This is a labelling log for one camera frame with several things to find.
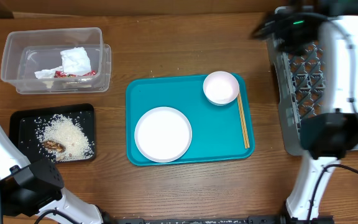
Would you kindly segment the white napkin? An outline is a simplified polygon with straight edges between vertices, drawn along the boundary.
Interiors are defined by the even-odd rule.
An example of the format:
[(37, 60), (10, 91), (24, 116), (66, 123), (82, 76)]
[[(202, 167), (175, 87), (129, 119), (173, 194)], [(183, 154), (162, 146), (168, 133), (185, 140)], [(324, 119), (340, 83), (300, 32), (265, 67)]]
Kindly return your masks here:
[(63, 71), (70, 75), (84, 76), (91, 72), (91, 62), (86, 50), (83, 47), (63, 50), (62, 57)]

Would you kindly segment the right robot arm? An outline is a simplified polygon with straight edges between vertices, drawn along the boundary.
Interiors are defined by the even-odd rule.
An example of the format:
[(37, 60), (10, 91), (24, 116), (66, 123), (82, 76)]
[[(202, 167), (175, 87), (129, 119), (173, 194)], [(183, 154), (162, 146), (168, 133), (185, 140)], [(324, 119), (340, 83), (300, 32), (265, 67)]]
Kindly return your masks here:
[(323, 107), (301, 122), (304, 150), (295, 186), (279, 215), (249, 217), (249, 223), (332, 223), (319, 204), (334, 170), (358, 144), (358, 1), (315, 1), (311, 11), (292, 1), (285, 12), (270, 13), (253, 39), (280, 39), (279, 52), (304, 55), (305, 45), (323, 47)]

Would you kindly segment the red snack wrapper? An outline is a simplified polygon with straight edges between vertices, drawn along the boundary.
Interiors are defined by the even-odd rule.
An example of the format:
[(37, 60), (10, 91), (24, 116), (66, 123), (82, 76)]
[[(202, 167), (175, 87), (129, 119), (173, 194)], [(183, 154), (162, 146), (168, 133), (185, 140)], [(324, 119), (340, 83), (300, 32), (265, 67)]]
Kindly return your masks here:
[[(96, 72), (94, 70), (92, 70), (84, 75), (80, 75), (80, 77), (90, 77), (90, 76), (94, 76), (94, 75), (96, 75)], [(54, 78), (73, 78), (73, 77), (78, 77), (78, 75), (65, 73), (63, 71), (55, 71), (53, 77)]]

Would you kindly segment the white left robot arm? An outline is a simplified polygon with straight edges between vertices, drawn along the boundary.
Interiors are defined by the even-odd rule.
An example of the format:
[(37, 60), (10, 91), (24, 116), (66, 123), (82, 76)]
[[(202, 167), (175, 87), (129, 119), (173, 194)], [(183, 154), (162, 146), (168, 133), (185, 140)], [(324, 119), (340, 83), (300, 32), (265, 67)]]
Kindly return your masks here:
[(0, 126), (0, 223), (18, 215), (35, 215), (37, 222), (114, 223), (108, 212), (67, 190), (51, 160), (28, 160)]

